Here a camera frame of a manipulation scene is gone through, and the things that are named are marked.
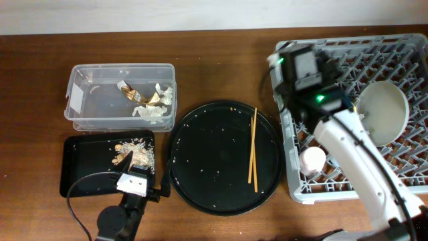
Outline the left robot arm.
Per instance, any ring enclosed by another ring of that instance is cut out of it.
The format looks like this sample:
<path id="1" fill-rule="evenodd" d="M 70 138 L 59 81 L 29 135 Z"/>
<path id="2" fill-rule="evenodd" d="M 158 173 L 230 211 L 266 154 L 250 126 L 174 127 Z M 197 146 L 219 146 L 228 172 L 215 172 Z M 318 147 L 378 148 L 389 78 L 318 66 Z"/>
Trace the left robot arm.
<path id="1" fill-rule="evenodd" d="M 92 239 L 90 231 L 77 217 L 70 202 L 70 197 L 74 188 L 81 182 L 93 177 L 107 175 L 115 181 L 114 187 L 122 194 L 122 199 L 117 206 L 108 206 L 98 215 L 97 240 L 134 240 L 147 203 L 158 203 L 161 197 L 170 197 L 170 167 L 167 166 L 167 169 L 163 173 L 160 188 L 154 188 L 152 184 L 152 181 L 154 181 L 154 174 L 151 172 L 151 169 L 142 165 L 133 165 L 131 163 L 133 154 L 134 153 L 131 151 L 125 156 L 124 162 L 121 164 L 122 171 L 92 173 L 78 179 L 69 187 L 66 194 L 68 210 L 73 219 L 81 229 L 83 229 L 89 240 Z"/>

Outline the gold candy wrapper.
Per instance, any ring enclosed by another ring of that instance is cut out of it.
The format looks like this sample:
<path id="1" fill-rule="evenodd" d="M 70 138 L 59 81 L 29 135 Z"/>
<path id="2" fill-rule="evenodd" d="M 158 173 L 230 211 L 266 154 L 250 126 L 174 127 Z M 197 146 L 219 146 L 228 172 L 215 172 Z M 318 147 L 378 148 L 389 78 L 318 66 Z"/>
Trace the gold candy wrapper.
<path id="1" fill-rule="evenodd" d="M 118 89 L 127 97 L 127 99 L 136 102 L 138 104 L 153 106 L 158 104 L 161 101 L 161 98 L 158 92 L 155 92 L 150 98 L 144 97 L 139 91 L 133 89 L 125 81 L 121 80 L 117 83 Z"/>

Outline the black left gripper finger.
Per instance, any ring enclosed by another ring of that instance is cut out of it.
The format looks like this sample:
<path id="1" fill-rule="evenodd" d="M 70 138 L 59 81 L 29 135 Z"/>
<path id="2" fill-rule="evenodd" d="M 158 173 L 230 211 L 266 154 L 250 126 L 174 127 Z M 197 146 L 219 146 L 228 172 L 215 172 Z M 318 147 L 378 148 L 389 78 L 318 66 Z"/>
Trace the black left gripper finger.
<path id="1" fill-rule="evenodd" d="M 122 169 L 121 171 L 123 173 L 127 173 L 128 170 L 131 167 L 131 163 L 132 163 L 132 158 L 133 158 L 133 151 L 130 151 L 125 158 L 122 160 L 121 165 L 122 165 Z"/>
<path id="2" fill-rule="evenodd" d="M 165 163 L 165 170 L 160 182 L 160 195 L 163 197 L 170 197 L 171 194 L 171 184 L 170 184 L 170 161 L 166 161 Z"/>

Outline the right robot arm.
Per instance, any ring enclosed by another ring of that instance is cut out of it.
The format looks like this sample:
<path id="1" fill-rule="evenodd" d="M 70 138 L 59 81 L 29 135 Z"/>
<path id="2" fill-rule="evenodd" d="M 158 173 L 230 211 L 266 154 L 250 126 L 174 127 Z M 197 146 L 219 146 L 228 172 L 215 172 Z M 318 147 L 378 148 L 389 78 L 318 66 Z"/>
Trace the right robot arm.
<path id="1" fill-rule="evenodd" d="M 426 240 L 427 206 L 387 165 L 365 132 L 348 95 L 335 84 L 340 70 L 310 44 L 286 42 L 268 57 L 280 75 L 281 110 L 303 123 L 337 160 L 366 208 L 372 232 L 335 230 L 320 240 Z"/>

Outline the grey plate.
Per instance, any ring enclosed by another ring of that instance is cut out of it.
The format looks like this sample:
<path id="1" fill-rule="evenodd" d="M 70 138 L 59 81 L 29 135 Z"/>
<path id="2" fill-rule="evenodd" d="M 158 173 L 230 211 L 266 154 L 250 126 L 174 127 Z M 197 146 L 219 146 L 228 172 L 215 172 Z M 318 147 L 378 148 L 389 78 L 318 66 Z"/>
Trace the grey plate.
<path id="1" fill-rule="evenodd" d="M 377 146 L 387 145 L 404 133 L 410 107 L 405 94 L 387 81 L 369 84 L 356 99 L 360 121 Z"/>

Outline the white tissue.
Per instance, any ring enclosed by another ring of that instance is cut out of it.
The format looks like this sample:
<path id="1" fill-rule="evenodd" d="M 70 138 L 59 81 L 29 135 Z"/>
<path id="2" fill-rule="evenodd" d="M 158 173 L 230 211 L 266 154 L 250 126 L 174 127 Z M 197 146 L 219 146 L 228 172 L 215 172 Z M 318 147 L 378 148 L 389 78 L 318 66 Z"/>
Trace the white tissue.
<path id="1" fill-rule="evenodd" d="M 171 107 L 173 102 L 173 88 L 167 86 L 165 90 L 162 90 L 160 84 L 156 83 L 155 90 L 156 92 L 147 100 L 146 104 L 134 108 L 133 117 L 162 117 L 167 113 L 168 107 Z"/>

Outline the food scraps pile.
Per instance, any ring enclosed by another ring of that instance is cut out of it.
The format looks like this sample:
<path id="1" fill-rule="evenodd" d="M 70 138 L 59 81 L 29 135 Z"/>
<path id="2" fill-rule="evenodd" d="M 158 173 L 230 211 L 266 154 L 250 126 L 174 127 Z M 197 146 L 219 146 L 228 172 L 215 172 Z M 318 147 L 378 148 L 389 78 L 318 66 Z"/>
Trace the food scraps pile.
<path id="1" fill-rule="evenodd" d="M 132 152 L 132 158 L 128 168 L 137 165 L 147 167 L 152 174 L 155 173 L 155 158 L 154 158 L 154 145 L 150 141 L 141 139 L 132 139 L 130 142 L 120 141 L 110 148 L 115 151 L 112 158 L 113 167 L 108 168 L 109 171 L 118 171 L 120 164 L 125 164 L 126 156 Z"/>

